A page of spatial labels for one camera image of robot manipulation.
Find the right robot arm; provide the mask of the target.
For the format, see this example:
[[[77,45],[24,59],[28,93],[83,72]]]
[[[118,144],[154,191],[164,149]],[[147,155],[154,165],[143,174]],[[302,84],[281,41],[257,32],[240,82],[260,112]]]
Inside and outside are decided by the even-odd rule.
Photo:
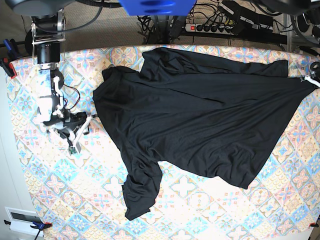
[[[71,144],[77,138],[78,130],[87,126],[86,113],[71,113],[67,109],[62,91],[65,79],[59,71],[61,44],[66,39],[64,8],[71,1],[7,0],[5,3],[14,13],[31,17],[32,57],[39,65],[37,119]]]

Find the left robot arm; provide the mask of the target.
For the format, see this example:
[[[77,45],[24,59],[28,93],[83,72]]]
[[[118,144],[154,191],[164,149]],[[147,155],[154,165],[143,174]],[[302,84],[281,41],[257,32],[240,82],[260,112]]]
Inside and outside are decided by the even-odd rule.
[[[318,0],[259,0],[268,10],[290,16],[295,35],[309,48],[320,47],[320,2]]]

